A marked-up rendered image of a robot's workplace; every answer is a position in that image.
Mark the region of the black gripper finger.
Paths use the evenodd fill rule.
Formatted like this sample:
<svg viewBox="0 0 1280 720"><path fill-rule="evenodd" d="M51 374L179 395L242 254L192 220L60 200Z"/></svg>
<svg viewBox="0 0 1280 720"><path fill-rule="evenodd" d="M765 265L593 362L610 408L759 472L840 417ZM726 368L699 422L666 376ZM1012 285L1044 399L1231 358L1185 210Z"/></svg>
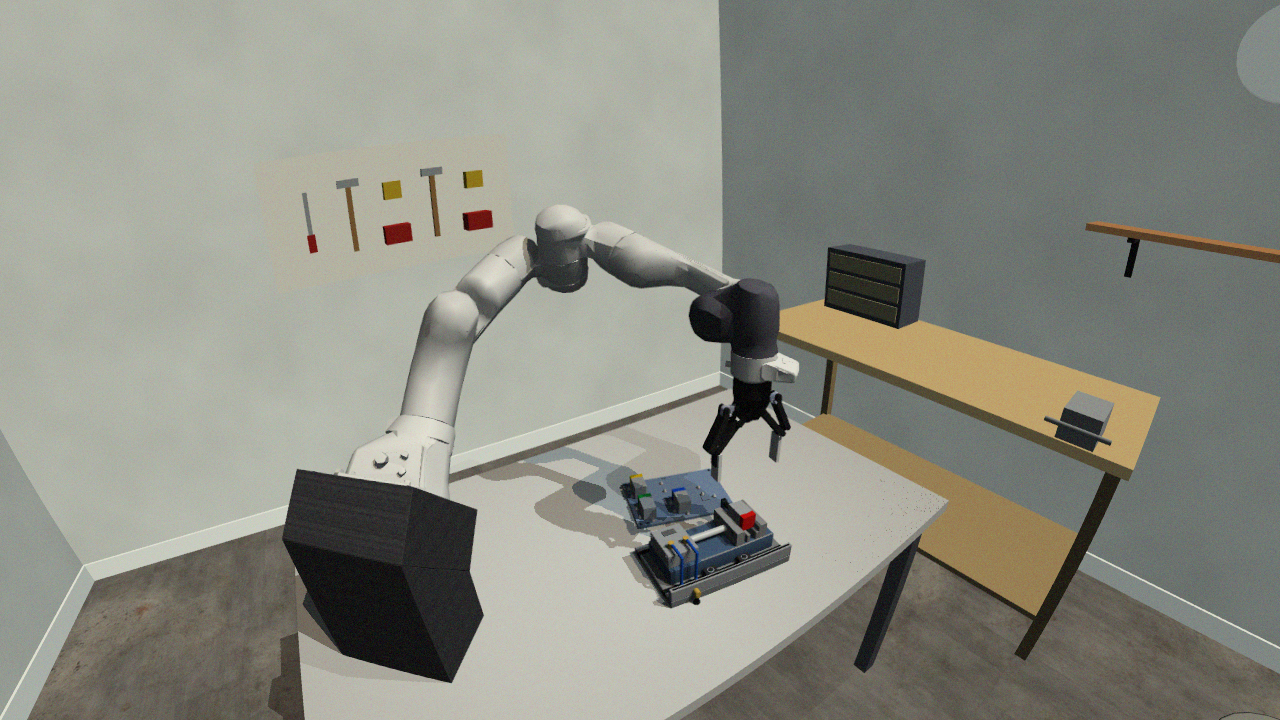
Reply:
<svg viewBox="0 0 1280 720"><path fill-rule="evenodd" d="M772 404L772 407L774 409L774 414L776 414L776 416L777 416L777 419L780 421L780 425L777 424L777 421L774 421L774 419L771 416L771 414L765 410L764 406L758 405L756 410L759 413L762 413L762 418L773 429L771 432L771 451L769 451L769 457L774 462L780 462L781 439L782 439L782 437L786 436L785 430L790 430L791 427L790 427L790 423L788 423L788 418L787 418L787 415L785 413L785 407L782 405L782 395L780 395L774 389L771 391L771 404Z"/></svg>
<svg viewBox="0 0 1280 720"><path fill-rule="evenodd" d="M730 443L730 439L732 439L739 428L741 428L745 424L745 421L748 421L748 418L751 416L754 413L753 407L748 407L748 410L742 414L741 419L737 421L736 414L733 413L735 406L736 404L719 405L716 421L710 427L709 434L707 436L707 439L703 445L703 448L707 451L707 454L710 454L710 464L712 464L710 477L717 482L721 482L722 451ZM732 414L730 413L730 409Z"/></svg>

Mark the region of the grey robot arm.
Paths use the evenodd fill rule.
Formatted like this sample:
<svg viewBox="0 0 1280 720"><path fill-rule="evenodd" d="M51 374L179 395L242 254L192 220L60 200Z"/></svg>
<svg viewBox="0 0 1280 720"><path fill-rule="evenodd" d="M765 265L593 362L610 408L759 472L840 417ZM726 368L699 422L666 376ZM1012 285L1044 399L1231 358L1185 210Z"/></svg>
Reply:
<svg viewBox="0 0 1280 720"><path fill-rule="evenodd" d="M735 378L753 384L797 379L799 363L778 354L780 295L772 284L733 279L622 227L591 225L576 208L556 204L536 217L538 245L515 234L454 290L439 293L422 316L401 416L387 421L387 436L357 447L346 473L337 469L334 475L412 486L451 500L453 427L474 343L532 278L561 293L580 290L588 258L631 287L677 286L700 295L689 310L692 331L707 342L731 345L724 366Z"/></svg>

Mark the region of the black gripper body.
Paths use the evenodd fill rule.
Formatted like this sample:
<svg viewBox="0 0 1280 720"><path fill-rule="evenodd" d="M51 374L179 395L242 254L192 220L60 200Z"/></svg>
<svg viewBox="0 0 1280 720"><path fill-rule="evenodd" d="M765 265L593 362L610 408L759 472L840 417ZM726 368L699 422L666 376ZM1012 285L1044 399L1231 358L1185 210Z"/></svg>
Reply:
<svg viewBox="0 0 1280 720"><path fill-rule="evenodd" d="M733 413L736 416L741 419L748 407L753 407L754 413L750 418L748 418L748 421L759 420L762 413L759 413L756 407L758 405L767 407L771 404L771 386L772 380L753 384L745 383L733 377L733 404L736 404Z"/></svg>

